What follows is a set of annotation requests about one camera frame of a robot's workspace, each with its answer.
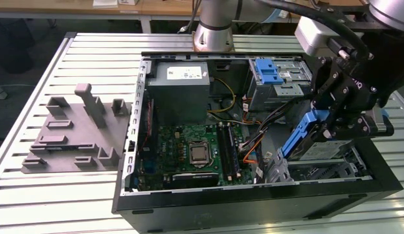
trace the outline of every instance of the label sticker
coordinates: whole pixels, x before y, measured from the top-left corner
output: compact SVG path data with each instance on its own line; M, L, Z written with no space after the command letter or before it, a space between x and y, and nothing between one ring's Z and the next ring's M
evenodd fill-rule
M248 109L249 109L248 103L242 103L242 111L248 112Z
M262 170L257 167L256 170L254 170L256 174L258 175L260 178L262 178Z
M280 72L278 74L280 74L281 77L289 77L290 76L290 74L288 72Z
M118 11L122 14L137 14L137 11Z
M169 67L166 79L201 79L201 67Z
M312 147L304 153L300 160L322 160L330 159L338 153L342 145L348 144L349 140L333 140L326 142L314 142Z

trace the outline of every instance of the aluminum extrusion table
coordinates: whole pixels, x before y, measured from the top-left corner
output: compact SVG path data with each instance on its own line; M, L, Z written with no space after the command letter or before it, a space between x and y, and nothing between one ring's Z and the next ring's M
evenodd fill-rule
M234 36L236 51L302 52L294 37ZM52 96L80 103L77 83L90 83L102 102L133 100L141 51L190 51L189 35L82 34L65 38L0 148L0 233L136 233L110 213L116 171L29 174L20 172L38 134ZM392 94L386 112L396 128L374 139L404 186L404 101ZM192 233L333 234L404 233L404 190L366 202L330 219L294 221L192 231Z

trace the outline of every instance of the yellow cable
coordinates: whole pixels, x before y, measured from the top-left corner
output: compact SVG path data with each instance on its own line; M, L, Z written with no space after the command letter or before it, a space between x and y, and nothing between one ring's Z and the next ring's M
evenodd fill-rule
M226 83L225 83L221 79L218 79L218 78L214 78L214 79L216 79L217 81L220 81L220 82L224 84L224 86L226 86L226 88L229 89L229 91L230 91L230 93L232 93L232 104L230 104L230 106L228 106L228 107L224 108L224 109L208 111L209 113L224 112L224 111L229 110L229 109L233 107L233 105L234 105L234 94L233 94L233 90L230 89L229 85L226 85Z

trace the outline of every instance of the connector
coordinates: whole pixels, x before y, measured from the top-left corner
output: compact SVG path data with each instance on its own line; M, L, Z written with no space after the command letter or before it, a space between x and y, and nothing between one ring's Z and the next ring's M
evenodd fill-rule
M186 30L188 30L188 26L182 26L177 31L177 34L185 32Z

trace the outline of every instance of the table leg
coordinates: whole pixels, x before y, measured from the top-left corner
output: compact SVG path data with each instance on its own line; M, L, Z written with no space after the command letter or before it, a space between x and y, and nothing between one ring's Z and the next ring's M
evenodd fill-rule
M141 28L142 28L142 33L150 33L150 17L149 16L140 16L140 21L141 21Z

